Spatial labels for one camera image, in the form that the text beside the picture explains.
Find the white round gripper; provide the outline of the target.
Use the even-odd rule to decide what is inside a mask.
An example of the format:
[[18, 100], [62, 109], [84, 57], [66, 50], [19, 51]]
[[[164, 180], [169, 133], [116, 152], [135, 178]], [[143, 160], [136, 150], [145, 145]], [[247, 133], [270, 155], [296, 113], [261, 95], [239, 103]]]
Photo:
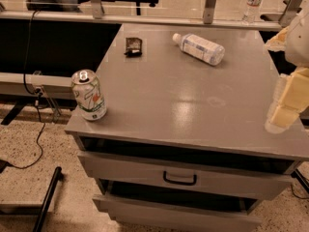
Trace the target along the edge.
[[309, 106], [309, 7], [265, 43], [267, 50], [284, 51], [288, 62], [298, 66], [291, 74], [281, 73], [274, 88], [265, 129], [270, 133], [286, 131]]

